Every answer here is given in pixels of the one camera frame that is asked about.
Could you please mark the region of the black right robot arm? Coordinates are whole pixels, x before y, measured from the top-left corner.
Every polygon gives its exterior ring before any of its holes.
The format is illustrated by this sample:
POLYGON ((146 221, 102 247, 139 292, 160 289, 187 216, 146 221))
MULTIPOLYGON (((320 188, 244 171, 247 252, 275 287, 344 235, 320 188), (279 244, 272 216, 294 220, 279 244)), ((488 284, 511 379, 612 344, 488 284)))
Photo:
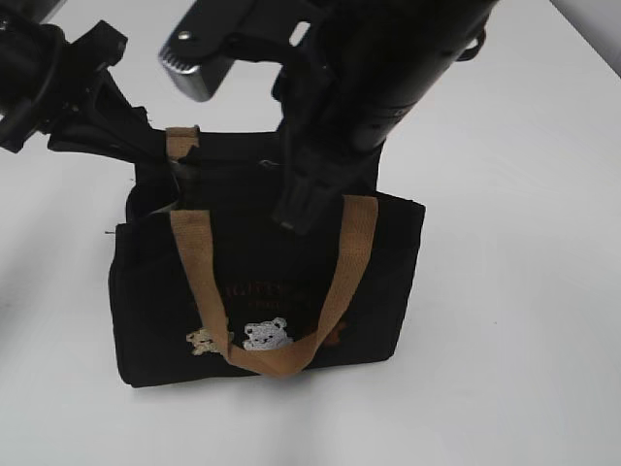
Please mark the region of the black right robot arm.
POLYGON ((305 64, 273 87, 283 186, 280 226, 309 232, 352 186, 376 184, 389 133, 456 62, 476 57, 493 1, 335 1, 301 43, 305 64))

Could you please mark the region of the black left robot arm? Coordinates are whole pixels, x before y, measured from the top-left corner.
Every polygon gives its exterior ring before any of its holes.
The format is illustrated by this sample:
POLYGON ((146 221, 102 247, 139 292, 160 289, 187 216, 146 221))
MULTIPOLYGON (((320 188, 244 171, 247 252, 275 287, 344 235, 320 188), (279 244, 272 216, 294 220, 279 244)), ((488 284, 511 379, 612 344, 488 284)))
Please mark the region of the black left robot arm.
POLYGON ((128 39, 104 20, 73 42, 50 18, 59 1, 1 4, 1 147, 36 133, 48 148, 122 160, 140 175, 169 165, 166 137, 125 98, 110 72, 128 39))

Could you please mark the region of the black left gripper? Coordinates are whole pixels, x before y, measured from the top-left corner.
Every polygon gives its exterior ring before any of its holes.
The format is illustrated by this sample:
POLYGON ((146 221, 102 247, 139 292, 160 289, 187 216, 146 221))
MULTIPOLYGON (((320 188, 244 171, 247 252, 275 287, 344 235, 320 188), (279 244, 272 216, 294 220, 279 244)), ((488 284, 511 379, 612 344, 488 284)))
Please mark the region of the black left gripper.
POLYGON ((178 195, 165 132, 150 126, 144 107, 129 104, 109 72, 126 45, 127 37, 104 20, 64 45, 50 89, 48 148, 91 151, 131 163, 137 185, 178 195))

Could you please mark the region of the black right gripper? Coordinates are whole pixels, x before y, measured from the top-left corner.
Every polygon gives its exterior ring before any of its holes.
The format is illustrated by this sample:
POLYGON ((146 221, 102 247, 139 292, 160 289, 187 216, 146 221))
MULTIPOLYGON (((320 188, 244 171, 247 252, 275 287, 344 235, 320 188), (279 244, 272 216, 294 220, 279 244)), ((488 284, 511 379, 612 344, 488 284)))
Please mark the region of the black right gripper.
POLYGON ((308 234, 338 192, 376 189, 380 149, 357 150, 339 120, 339 78, 321 53, 292 48, 272 89, 280 102, 278 127, 284 176, 273 221, 308 234))

